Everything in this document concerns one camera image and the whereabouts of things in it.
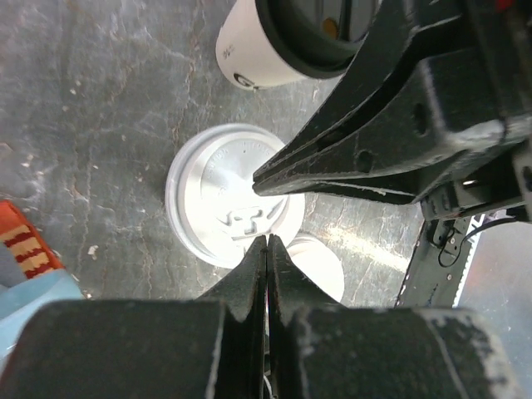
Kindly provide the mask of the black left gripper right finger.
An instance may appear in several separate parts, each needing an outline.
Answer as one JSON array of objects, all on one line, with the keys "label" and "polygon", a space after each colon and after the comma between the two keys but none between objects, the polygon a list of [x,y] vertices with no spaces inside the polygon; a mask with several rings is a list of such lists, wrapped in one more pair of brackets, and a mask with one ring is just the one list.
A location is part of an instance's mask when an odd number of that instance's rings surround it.
[{"label": "black left gripper right finger", "polygon": [[523,398],[499,337],[464,308],[347,308],[268,240],[273,389],[280,398]]}]

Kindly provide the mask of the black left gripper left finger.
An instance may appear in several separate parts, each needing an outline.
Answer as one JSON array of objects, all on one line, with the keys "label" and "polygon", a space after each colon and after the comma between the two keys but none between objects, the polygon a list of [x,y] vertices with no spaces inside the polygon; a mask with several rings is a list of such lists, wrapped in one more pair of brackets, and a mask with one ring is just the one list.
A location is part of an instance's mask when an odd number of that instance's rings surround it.
[{"label": "black left gripper left finger", "polygon": [[267,240],[194,300],[63,300],[28,321],[4,398],[260,398]]}]

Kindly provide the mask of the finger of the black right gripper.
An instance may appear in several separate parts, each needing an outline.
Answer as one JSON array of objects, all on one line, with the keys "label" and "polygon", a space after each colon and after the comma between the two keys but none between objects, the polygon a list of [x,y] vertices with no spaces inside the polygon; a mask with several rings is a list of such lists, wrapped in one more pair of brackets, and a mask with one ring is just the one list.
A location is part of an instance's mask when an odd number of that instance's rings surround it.
[{"label": "finger of the black right gripper", "polygon": [[260,195],[412,204],[531,133],[528,1],[384,1],[342,79],[254,174]]}]

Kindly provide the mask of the black coffee cup lid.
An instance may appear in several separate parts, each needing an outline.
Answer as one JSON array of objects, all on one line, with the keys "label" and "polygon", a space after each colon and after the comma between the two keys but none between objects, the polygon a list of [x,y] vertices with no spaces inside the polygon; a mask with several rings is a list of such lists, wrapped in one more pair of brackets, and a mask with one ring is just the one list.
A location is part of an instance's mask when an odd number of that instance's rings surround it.
[{"label": "black coffee cup lid", "polygon": [[312,79],[342,75],[377,15],[378,1],[256,1],[273,49]]}]

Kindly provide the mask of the white coffee cup lid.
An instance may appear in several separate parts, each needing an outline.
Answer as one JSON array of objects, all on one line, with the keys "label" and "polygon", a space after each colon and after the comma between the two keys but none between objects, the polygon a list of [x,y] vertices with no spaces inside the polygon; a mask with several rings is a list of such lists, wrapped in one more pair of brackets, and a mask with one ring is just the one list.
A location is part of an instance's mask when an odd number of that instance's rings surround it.
[{"label": "white coffee cup lid", "polygon": [[214,126],[182,146],[167,175],[165,209],[194,256],[232,269],[258,236],[293,241],[303,224],[304,196],[253,190],[254,172],[283,147],[276,135],[249,124]]}]

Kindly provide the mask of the white paper coffee cup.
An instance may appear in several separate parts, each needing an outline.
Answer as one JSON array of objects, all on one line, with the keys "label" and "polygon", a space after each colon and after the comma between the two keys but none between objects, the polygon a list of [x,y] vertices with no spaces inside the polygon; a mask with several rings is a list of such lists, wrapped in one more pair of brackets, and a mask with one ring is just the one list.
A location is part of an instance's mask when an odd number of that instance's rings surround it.
[{"label": "white paper coffee cup", "polygon": [[301,81],[267,38],[252,0],[238,0],[219,30],[215,45],[219,69],[238,88],[256,91]]}]

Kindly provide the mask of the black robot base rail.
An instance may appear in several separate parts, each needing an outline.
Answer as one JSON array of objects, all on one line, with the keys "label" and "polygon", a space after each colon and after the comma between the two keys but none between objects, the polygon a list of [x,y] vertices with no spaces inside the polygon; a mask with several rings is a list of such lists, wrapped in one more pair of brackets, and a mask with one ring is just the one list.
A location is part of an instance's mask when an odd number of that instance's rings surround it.
[{"label": "black robot base rail", "polygon": [[480,239],[473,230],[484,214],[456,220],[426,221],[421,228],[395,306],[456,307]]}]

